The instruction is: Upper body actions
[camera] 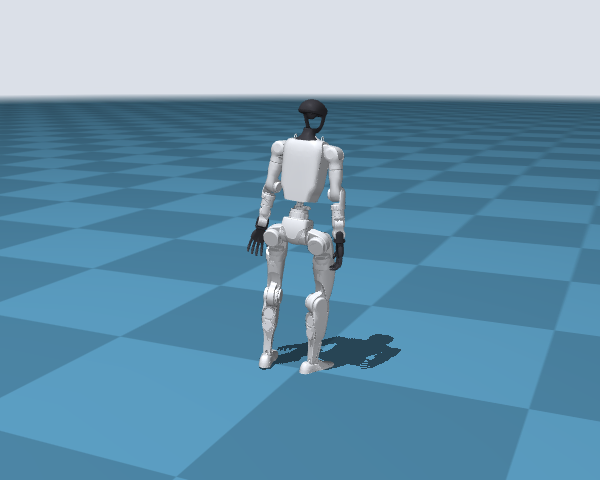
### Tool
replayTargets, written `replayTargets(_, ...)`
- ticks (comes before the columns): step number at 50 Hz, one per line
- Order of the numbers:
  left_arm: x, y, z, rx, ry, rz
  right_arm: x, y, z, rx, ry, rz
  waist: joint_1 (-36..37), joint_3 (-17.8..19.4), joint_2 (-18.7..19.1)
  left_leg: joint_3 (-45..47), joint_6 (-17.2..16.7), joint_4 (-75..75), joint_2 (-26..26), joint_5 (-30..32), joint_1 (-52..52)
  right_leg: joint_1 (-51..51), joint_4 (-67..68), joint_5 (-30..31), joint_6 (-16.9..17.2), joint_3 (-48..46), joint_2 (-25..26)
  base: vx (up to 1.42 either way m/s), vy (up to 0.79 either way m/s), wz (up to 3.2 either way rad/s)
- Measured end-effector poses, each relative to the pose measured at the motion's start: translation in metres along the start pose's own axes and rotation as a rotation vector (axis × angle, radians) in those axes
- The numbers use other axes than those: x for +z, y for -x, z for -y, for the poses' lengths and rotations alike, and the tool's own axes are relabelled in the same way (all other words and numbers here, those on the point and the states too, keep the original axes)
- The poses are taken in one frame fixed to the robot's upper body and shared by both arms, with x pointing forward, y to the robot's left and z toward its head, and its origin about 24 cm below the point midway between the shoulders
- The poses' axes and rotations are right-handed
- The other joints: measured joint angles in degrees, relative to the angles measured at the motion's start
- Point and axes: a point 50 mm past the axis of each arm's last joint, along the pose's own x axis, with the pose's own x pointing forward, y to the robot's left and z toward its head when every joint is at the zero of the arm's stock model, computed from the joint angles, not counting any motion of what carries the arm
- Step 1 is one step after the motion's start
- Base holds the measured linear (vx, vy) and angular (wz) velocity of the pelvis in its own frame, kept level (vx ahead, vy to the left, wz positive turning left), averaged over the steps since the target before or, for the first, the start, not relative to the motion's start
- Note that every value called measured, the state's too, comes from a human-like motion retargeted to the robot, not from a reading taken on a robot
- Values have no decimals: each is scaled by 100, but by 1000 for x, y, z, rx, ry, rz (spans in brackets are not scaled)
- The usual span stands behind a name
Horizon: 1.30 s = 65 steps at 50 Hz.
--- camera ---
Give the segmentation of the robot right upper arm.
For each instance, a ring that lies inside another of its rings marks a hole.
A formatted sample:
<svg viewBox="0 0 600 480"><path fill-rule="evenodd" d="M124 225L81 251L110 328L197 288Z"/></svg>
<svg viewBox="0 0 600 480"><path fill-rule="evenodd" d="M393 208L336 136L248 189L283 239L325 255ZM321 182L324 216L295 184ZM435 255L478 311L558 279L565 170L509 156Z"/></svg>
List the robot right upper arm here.
<svg viewBox="0 0 600 480"><path fill-rule="evenodd" d="M326 161L329 162L329 182L328 199L332 202L340 201L340 190L343 180L343 160L344 152L341 148L332 145L323 145L323 154Z"/></svg>

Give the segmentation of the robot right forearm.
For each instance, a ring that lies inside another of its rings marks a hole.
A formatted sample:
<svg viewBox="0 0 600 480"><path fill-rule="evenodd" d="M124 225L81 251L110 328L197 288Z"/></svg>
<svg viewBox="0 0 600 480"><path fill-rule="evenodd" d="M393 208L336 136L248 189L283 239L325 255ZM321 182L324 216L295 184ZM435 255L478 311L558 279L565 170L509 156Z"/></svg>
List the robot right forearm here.
<svg viewBox="0 0 600 480"><path fill-rule="evenodd" d="M345 231L344 231L344 227L345 227L345 216L344 216L345 197L346 197L345 190L344 190L344 188L341 188L339 203L333 203L333 205L331 205L332 227L333 227L332 236L335 240L336 240L336 233L338 231L343 232L343 236L345 238Z"/></svg>

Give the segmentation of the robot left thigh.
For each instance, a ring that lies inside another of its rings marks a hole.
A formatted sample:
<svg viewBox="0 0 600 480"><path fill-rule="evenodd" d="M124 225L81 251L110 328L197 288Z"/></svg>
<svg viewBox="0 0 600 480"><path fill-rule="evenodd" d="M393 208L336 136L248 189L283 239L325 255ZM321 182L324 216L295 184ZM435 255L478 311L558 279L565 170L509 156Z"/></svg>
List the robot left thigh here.
<svg viewBox="0 0 600 480"><path fill-rule="evenodd" d="M282 279L287 256L288 242L282 241L280 237L282 225L273 224L263 234L264 242L268 245L266 249L267 259L267 304L275 306L282 301L283 290Z"/></svg>

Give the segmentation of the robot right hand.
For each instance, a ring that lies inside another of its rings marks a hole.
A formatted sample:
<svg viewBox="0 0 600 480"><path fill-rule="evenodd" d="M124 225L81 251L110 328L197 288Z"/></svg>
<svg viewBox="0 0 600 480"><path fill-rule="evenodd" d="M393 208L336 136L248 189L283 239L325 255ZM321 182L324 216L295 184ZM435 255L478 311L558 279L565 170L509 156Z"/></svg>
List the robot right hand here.
<svg viewBox="0 0 600 480"><path fill-rule="evenodd" d="M345 242L344 236L343 236L343 232L338 231L336 233L336 240L333 239L333 242L336 243L336 251L333 255L333 259L336 257L336 262L330 266L329 268L331 268L330 270L335 271L337 269L339 269L342 265L342 257L344 254L344 245L343 243Z"/></svg>

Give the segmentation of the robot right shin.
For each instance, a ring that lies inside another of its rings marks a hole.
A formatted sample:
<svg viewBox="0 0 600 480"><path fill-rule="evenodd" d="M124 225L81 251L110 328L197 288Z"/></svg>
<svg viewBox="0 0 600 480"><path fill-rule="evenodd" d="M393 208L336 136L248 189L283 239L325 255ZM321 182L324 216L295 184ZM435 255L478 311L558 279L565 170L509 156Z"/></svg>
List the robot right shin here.
<svg viewBox="0 0 600 480"><path fill-rule="evenodd" d="M308 312L306 314L306 335L308 337L307 362L311 360L310 363L312 365L318 363L322 340L327 328L328 316L329 302L327 304L327 300L323 297L319 297L315 300L313 304L313 313Z"/></svg>

